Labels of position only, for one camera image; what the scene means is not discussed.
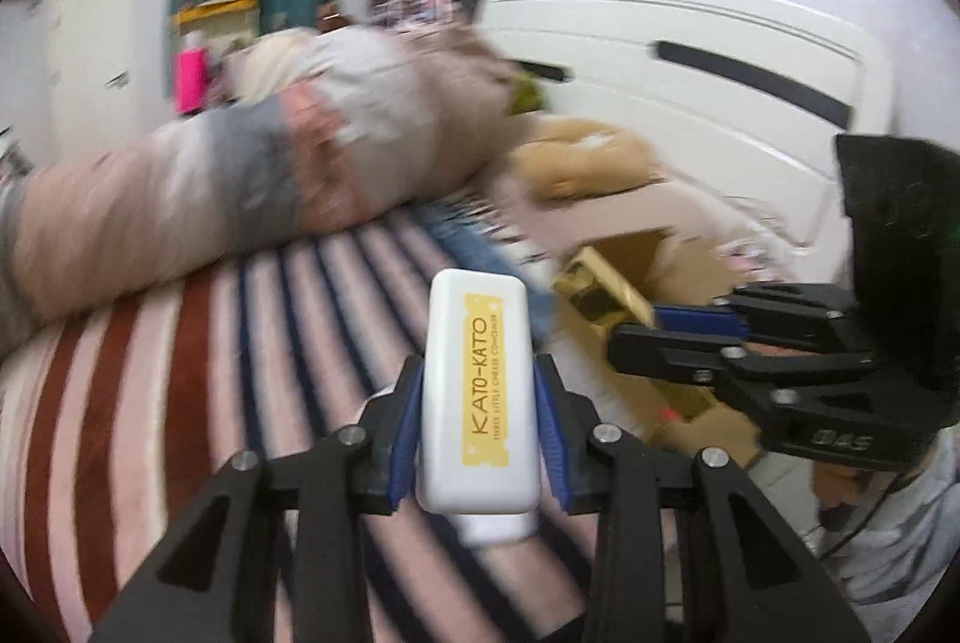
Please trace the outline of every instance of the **striped bedsheet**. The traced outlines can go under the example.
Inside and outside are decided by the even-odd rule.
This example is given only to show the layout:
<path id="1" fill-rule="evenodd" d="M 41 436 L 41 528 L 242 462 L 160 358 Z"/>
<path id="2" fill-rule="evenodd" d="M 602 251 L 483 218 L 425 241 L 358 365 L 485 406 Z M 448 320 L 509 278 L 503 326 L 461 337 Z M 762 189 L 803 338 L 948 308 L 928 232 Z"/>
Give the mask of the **striped bedsheet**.
<path id="1" fill-rule="evenodd" d="M 475 208 L 469 197 L 400 208 L 354 231 L 225 261 L 49 328 L 8 360 L 0 547 L 65 641 L 88 638 L 168 522 L 234 452 L 304 451 L 395 381 L 424 347 L 430 279 L 445 266 L 479 269 L 462 260 L 458 229 L 505 235 L 481 251 L 493 253 L 491 266 L 539 276 L 544 262 L 528 242 Z M 368 517 L 376 639 L 546 635 L 584 610 L 595 526 L 544 499 L 536 536 L 469 550 L 448 518 L 413 500 L 389 519 Z M 288 520 L 280 643 L 290 639 L 295 531 Z"/>

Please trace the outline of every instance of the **blue gripper pad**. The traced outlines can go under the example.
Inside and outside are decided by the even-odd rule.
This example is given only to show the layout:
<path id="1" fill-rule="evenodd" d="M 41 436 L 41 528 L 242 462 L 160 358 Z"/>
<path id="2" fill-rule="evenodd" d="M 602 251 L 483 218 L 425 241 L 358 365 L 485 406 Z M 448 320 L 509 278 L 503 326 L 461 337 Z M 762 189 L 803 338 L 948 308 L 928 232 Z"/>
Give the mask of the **blue gripper pad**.
<path id="1" fill-rule="evenodd" d="M 414 488 L 416 447 L 421 436 L 421 402 L 424 393 L 424 365 L 416 370 L 407 401 L 400 413 L 400 426 L 390 454 L 390 479 L 387 483 L 387 500 L 396 510 Z"/>
<path id="2" fill-rule="evenodd" d="M 546 477 L 550 490 L 560 507 L 569 512 L 572 492 L 570 490 L 568 451 L 560 435 L 560 421 L 553 397 L 547 389 L 544 373 L 534 363 L 534 391 L 536 392 L 536 430 L 539 433 L 541 453 L 544 455 Z"/>
<path id="3" fill-rule="evenodd" d="M 750 328 L 732 310 L 701 310 L 696 307 L 654 307 L 656 326 L 664 332 L 688 335 L 729 336 L 745 341 Z"/>

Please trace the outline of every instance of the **yellow label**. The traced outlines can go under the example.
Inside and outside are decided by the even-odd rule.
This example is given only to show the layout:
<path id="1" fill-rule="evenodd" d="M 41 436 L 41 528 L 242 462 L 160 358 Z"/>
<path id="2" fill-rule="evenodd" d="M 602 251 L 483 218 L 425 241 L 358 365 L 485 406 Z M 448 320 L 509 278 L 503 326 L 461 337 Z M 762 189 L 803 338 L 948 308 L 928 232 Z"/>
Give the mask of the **yellow label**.
<path id="1" fill-rule="evenodd" d="M 464 295 L 463 464 L 506 467 L 507 378 L 503 347 L 503 299 Z"/>

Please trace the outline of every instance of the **headboard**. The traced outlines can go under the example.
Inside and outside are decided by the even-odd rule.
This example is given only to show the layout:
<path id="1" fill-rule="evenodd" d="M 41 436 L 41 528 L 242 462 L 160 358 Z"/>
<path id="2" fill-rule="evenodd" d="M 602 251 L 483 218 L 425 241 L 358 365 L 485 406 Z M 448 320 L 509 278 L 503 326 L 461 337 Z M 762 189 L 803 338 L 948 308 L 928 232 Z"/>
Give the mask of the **headboard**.
<path id="1" fill-rule="evenodd" d="M 833 137 L 891 127 L 893 68 L 870 34 L 780 0 L 483 0 L 477 26 L 550 77 L 551 111 L 643 135 L 672 175 L 790 248 L 798 279 L 837 276 Z"/>

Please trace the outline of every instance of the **door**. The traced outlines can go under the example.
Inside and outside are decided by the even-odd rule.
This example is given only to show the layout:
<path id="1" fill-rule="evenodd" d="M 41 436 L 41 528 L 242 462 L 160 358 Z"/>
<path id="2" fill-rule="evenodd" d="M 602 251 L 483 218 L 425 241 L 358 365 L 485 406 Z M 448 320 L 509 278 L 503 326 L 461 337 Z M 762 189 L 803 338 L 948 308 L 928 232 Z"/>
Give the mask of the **door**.
<path id="1" fill-rule="evenodd" d="M 131 76 L 133 0 L 56 0 L 54 135 L 61 160 L 126 145 L 139 132 Z"/>

